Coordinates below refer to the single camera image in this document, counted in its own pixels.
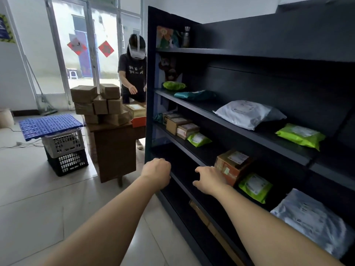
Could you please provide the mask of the person's right hand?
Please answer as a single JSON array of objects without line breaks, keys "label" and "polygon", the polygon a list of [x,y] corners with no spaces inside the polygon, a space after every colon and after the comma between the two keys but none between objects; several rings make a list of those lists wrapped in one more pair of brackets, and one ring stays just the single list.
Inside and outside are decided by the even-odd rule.
[{"label": "person's right hand", "polygon": [[206,192],[204,194],[217,197],[227,186],[227,182],[222,174],[214,166],[199,166],[195,172],[200,175],[200,179],[206,181]]}]

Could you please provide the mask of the person's right forearm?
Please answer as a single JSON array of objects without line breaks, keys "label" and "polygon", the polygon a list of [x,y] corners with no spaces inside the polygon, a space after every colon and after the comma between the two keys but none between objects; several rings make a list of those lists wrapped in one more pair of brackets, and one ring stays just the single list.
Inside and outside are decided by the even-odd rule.
[{"label": "person's right forearm", "polygon": [[223,206],[255,266],[344,266],[313,241],[232,187],[211,193]]}]

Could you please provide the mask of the person's left forearm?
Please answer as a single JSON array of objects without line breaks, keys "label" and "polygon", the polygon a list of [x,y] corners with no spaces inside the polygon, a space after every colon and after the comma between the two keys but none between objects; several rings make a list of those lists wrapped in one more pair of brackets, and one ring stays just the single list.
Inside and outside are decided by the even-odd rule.
[{"label": "person's left forearm", "polygon": [[40,266],[120,266],[159,178],[141,175],[77,228]]}]

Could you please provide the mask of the orange-brown labelled cardboard box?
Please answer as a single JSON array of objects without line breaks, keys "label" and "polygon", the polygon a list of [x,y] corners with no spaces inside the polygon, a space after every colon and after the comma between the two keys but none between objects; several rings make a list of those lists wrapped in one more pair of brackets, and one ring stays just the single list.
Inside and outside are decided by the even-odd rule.
[{"label": "orange-brown labelled cardboard box", "polygon": [[216,157],[214,167],[222,173],[227,183],[233,187],[253,161],[252,157],[231,149]]}]

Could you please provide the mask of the small green mailer bag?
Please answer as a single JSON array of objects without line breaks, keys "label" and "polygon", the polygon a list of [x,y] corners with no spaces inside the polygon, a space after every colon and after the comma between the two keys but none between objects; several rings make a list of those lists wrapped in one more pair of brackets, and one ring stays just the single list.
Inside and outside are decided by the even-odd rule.
[{"label": "small green mailer bag", "polygon": [[211,139],[201,133],[192,134],[187,138],[187,140],[195,147],[201,147],[206,144],[212,143]]}]

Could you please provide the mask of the small labelled cardboard box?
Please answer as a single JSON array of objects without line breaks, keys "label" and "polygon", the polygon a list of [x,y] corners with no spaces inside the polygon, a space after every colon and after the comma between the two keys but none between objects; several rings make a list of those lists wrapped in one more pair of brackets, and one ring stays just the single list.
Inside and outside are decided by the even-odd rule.
[{"label": "small labelled cardboard box", "polygon": [[189,123],[185,125],[180,125],[177,127],[177,136],[183,140],[187,140],[190,135],[198,133],[200,127],[194,123]]}]

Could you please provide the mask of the brown cardboard box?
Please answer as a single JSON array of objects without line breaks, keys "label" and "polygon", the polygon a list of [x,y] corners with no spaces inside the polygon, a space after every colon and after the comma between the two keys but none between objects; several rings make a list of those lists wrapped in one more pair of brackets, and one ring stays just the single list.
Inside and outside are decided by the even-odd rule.
[{"label": "brown cardboard box", "polygon": [[192,123],[192,120],[188,120],[183,117],[169,118],[166,121],[166,130],[173,135],[177,135],[177,129],[179,126],[190,123]]},{"label": "brown cardboard box", "polygon": [[178,113],[163,113],[163,125],[166,125],[167,120],[179,117],[182,117],[182,115]]}]

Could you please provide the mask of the beige box with white label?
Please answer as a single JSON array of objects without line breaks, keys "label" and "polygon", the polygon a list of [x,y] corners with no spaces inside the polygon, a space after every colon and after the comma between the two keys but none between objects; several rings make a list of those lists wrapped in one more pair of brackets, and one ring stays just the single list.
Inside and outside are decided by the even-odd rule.
[{"label": "beige box with white label", "polygon": [[146,108],[140,104],[126,104],[125,107],[132,118],[146,117]]}]

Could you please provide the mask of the teal mailer bag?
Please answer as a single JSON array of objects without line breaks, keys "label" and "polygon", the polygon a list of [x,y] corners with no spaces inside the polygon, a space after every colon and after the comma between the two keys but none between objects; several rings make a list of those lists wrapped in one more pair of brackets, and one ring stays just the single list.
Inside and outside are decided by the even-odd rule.
[{"label": "teal mailer bag", "polygon": [[179,98],[186,101],[208,101],[216,98],[216,94],[213,91],[201,90],[195,92],[176,92],[175,98]]}]

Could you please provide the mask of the bright green rounded packet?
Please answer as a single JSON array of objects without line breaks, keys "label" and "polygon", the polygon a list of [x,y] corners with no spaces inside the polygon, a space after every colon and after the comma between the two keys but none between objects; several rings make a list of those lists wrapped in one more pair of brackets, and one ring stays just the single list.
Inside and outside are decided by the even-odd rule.
[{"label": "bright green rounded packet", "polygon": [[170,91],[180,91],[187,88],[184,83],[177,81],[165,81],[162,83],[162,87]]}]

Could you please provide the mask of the large green mailer bag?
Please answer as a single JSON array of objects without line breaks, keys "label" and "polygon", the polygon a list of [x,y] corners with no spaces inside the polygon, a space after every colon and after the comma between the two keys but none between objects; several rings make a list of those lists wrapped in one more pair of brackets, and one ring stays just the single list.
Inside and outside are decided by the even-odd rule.
[{"label": "large green mailer bag", "polygon": [[316,130],[291,123],[287,123],[275,134],[300,146],[314,148],[317,151],[320,151],[320,142],[326,139],[324,134]]}]

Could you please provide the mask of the grey mailer bag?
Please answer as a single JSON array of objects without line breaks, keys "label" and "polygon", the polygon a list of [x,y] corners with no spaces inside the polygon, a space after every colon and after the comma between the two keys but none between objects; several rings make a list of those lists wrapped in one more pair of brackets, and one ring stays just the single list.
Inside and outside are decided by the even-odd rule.
[{"label": "grey mailer bag", "polygon": [[293,188],[271,214],[315,242],[336,259],[355,243],[355,230],[341,217],[305,193]]}]

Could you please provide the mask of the white headset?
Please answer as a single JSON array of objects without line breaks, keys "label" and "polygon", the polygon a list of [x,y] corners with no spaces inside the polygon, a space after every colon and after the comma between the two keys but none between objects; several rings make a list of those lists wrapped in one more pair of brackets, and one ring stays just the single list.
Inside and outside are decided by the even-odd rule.
[{"label": "white headset", "polygon": [[131,34],[128,50],[132,58],[144,60],[146,57],[146,43],[144,38],[139,34]]}]

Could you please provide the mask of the blue plastic pallet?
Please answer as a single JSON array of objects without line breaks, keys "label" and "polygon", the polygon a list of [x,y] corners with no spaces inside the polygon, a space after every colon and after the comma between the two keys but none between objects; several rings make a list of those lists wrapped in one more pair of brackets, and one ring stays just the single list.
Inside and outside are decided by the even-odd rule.
[{"label": "blue plastic pallet", "polygon": [[82,128],[84,125],[71,114],[61,114],[28,118],[20,121],[19,126],[25,141],[30,141],[46,135],[54,135],[76,128]]}]

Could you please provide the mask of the blue wall poster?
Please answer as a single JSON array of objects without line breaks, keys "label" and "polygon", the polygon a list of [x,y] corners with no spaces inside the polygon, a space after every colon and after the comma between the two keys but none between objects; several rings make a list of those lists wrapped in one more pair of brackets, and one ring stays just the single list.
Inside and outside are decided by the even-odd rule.
[{"label": "blue wall poster", "polygon": [[11,25],[4,14],[0,14],[0,42],[16,43]]}]

